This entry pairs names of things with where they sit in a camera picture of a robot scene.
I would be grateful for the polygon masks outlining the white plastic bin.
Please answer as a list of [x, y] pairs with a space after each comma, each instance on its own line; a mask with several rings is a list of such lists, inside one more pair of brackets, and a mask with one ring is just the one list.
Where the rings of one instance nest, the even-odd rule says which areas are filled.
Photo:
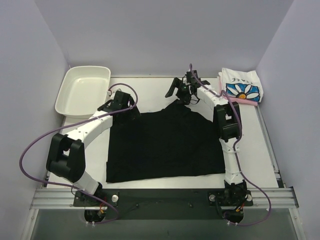
[[88, 119], [105, 103], [111, 71], [104, 66], [70, 68], [62, 81], [55, 111], [65, 117]]

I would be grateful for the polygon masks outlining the black t shirt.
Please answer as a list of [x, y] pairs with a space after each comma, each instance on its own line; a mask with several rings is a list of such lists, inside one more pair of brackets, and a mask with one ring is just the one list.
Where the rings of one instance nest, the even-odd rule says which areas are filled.
[[225, 173], [214, 124], [175, 102], [111, 127], [106, 182]]

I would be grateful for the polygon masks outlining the white daisy print t shirt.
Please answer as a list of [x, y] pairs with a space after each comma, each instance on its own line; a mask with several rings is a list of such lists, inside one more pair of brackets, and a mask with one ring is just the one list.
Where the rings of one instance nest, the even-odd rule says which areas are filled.
[[260, 78], [255, 70], [244, 72], [222, 68], [218, 73], [222, 90], [231, 98], [251, 100], [260, 103], [264, 96]]

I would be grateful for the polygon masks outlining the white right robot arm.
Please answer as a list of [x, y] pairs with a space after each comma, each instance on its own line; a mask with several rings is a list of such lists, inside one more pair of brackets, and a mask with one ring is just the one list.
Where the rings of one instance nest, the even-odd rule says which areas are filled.
[[224, 92], [218, 93], [206, 80], [198, 78], [197, 71], [189, 70], [181, 79], [175, 77], [165, 97], [169, 98], [176, 92], [179, 103], [189, 105], [192, 97], [204, 102], [213, 110], [213, 125], [221, 143], [225, 176], [224, 185], [229, 197], [247, 200], [249, 193], [244, 178], [237, 143], [242, 137], [242, 122], [239, 104], [231, 102]]

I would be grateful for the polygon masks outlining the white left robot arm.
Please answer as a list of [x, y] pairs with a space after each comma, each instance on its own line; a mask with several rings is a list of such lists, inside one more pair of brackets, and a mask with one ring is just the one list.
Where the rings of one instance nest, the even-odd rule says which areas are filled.
[[101, 203], [102, 185], [86, 172], [85, 149], [112, 126], [125, 124], [140, 116], [129, 93], [117, 90], [88, 121], [66, 134], [55, 134], [50, 143], [46, 169], [76, 188], [85, 191], [84, 199], [92, 206]]

